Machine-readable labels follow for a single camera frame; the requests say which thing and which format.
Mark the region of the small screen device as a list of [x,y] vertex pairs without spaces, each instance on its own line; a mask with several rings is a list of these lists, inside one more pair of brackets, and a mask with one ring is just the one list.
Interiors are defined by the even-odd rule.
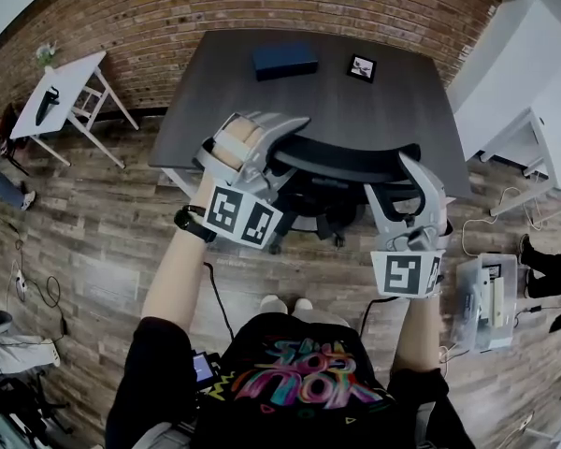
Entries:
[[205,388],[214,385],[219,379],[220,355],[217,353],[194,352],[193,355],[194,371],[196,383],[199,387]]

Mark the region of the small white table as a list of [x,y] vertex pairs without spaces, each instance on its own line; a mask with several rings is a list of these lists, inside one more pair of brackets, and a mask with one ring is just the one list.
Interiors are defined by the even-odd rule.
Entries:
[[[116,95],[101,70],[100,65],[106,56],[107,53],[105,51],[99,51],[56,68],[46,68],[44,76],[27,99],[11,131],[10,139],[17,141],[22,138],[30,138],[65,166],[69,167],[71,163],[42,141],[40,137],[57,133],[63,129],[65,123],[72,123],[82,135],[89,139],[116,166],[124,169],[125,163],[111,153],[92,133],[95,120],[108,99],[115,103],[124,118],[134,129],[137,130],[139,128],[136,120]],[[43,123],[40,126],[36,126],[37,108],[45,91],[51,86],[59,90],[60,104],[52,106]]]

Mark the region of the small black framed picture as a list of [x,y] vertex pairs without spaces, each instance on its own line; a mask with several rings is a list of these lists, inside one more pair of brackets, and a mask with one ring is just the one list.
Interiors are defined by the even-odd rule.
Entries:
[[346,75],[357,80],[372,83],[375,78],[377,62],[364,56],[353,54],[348,64]]

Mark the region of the dark wooden desk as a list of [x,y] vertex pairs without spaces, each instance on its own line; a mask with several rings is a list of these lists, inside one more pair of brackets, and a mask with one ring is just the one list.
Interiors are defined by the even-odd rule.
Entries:
[[[258,81],[252,52],[306,42],[316,73]],[[353,54],[377,62],[372,83],[346,75]],[[302,136],[363,151],[417,143],[423,165],[447,196],[471,195],[468,165],[449,99],[434,61],[422,54],[356,38],[287,30],[207,31],[187,65],[151,150],[149,164],[193,168],[202,142],[236,111],[310,117]]]

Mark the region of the small potted plant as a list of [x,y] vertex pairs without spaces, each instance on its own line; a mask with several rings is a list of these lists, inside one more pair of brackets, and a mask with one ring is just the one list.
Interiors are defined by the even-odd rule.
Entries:
[[56,41],[41,44],[36,49],[36,60],[38,65],[42,68],[51,66],[57,50],[58,46]]

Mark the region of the clear plastic container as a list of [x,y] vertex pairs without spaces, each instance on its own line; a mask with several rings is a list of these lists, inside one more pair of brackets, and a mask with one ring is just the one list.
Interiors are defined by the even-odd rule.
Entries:
[[517,283],[513,254],[481,253],[457,266],[458,306],[451,334],[456,348],[479,354],[511,345]]

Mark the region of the person's left forearm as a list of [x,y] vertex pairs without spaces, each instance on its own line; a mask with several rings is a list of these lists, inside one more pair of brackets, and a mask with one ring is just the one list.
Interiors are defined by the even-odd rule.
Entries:
[[146,295],[141,318],[159,318],[190,331],[207,243],[198,236],[176,229]]

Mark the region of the black printed T-shirt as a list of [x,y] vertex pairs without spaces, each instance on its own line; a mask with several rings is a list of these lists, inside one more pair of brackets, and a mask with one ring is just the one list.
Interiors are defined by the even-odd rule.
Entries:
[[253,317],[196,396],[193,352],[177,325],[137,327],[108,415],[106,449],[194,423],[190,449],[475,449],[438,369],[380,384],[357,333],[283,313]]

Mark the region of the black office chair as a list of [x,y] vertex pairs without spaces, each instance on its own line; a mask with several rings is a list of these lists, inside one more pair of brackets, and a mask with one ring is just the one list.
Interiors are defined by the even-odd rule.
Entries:
[[420,195],[405,170],[399,155],[418,162],[420,146],[411,143],[382,151],[341,148],[299,135],[276,144],[267,162],[274,177],[287,177],[272,206],[283,213],[268,250],[281,252],[284,237],[297,230],[302,217],[315,227],[320,240],[334,239],[344,245],[345,229],[360,221],[368,203],[364,186],[369,184],[386,195],[390,203]]

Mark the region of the black smartwatch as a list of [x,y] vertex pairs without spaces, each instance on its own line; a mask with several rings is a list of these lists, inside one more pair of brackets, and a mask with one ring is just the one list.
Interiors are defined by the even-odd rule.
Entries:
[[211,243],[216,239],[216,234],[201,225],[191,212],[179,210],[174,216],[174,223],[179,230],[190,233],[205,243]]

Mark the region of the white desk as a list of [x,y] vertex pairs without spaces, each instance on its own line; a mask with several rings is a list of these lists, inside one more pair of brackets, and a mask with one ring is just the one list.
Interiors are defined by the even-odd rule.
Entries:
[[[497,217],[509,210],[522,207],[551,191],[561,192],[561,132],[548,127],[532,108],[524,109],[499,134],[481,150],[480,160],[484,163],[513,147],[520,146],[516,155],[528,156],[523,175],[529,179],[537,175],[528,189],[512,198],[503,198],[497,206],[489,210],[489,215]],[[540,225],[561,213],[561,206],[541,215],[533,222]]]

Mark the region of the person's left leg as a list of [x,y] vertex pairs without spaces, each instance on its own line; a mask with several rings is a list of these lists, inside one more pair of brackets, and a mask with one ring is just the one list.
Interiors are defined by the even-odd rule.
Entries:
[[284,301],[282,301],[276,295],[267,295],[265,296],[259,307],[259,314],[266,314],[266,313],[278,313],[278,314],[289,314],[289,310],[287,305]]

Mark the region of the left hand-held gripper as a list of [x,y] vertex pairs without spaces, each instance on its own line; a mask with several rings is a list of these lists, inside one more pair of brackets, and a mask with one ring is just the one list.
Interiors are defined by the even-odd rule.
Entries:
[[[250,149],[242,143],[228,141],[222,135],[224,128],[238,117],[254,122],[263,130],[261,138]],[[214,182],[203,220],[205,228],[252,248],[262,249],[268,244],[283,216],[270,202],[277,200],[279,190],[294,176],[296,169],[290,167],[284,173],[275,175],[270,168],[266,169],[267,158],[277,144],[302,130],[310,121],[310,117],[281,113],[234,113],[213,137],[202,143],[195,161],[212,176]],[[212,155],[217,141],[244,159],[239,170]]]

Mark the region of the black handheld device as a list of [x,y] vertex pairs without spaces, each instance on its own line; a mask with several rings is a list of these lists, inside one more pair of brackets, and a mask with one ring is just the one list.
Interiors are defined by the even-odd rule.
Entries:
[[60,96],[60,92],[54,86],[51,86],[48,90],[45,91],[36,111],[36,117],[35,117],[36,126],[40,126],[43,123],[49,109],[52,106],[57,106],[60,104],[59,96]]

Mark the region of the person's right leg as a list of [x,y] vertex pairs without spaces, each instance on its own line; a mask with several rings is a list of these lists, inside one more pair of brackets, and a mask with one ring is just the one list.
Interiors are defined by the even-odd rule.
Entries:
[[308,324],[335,325],[350,328],[349,323],[342,317],[328,311],[316,310],[311,301],[306,298],[299,298],[295,302],[292,316]]

